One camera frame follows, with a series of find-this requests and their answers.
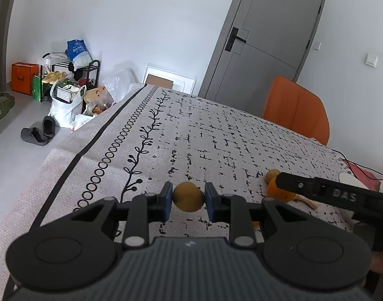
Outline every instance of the ribbed gray surface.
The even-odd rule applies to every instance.
[[[88,288],[55,295],[22,289],[10,300],[353,301],[371,298],[360,288],[318,294],[290,287],[270,276],[252,252],[237,251],[223,238],[157,238],[147,249],[127,252],[110,275]]]

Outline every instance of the gray door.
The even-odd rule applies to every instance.
[[[206,98],[260,116],[273,79],[295,79],[322,1],[241,0]]]

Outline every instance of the black cable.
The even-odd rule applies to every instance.
[[[349,167],[349,169],[351,170],[352,174],[355,176],[356,179],[359,179],[359,178],[356,176],[355,172],[353,172],[350,163],[355,164],[355,165],[358,167],[358,169],[359,169],[360,171],[362,171],[362,173],[363,173],[366,177],[368,177],[370,180],[383,181],[383,179],[377,179],[377,178],[369,177],[369,176],[367,175],[367,173],[365,173],[365,171],[363,171],[363,169],[362,169],[361,167],[364,167],[365,169],[374,171],[374,172],[376,172],[376,173],[378,173],[378,174],[381,174],[381,175],[383,175],[383,173],[378,172],[378,171],[372,169],[371,167],[365,167],[365,166],[363,166],[363,165],[360,165],[360,164],[358,164],[358,163],[355,163],[355,162],[352,162],[352,161],[348,160],[348,159],[345,157],[345,155],[342,154],[342,153],[341,153],[340,151],[338,151],[338,150],[335,150],[335,149],[331,149],[331,150],[332,150],[332,151],[335,151],[335,152],[337,152],[337,153],[340,153],[340,154],[344,157],[345,161],[348,162],[348,167]]]

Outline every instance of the white wall switch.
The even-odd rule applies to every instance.
[[[313,50],[319,50],[321,46],[321,42],[314,42],[313,43]]]
[[[377,55],[374,55],[374,54],[368,54],[367,55],[367,58],[366,58],[366,62],[365,64],[367,64],[368,66],[372,66],[375,68],[376,64],[377,64]]]

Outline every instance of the person's hand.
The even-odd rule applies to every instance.
[[[383,274],[383,252],[373,251],[370,270],[372,272]]]

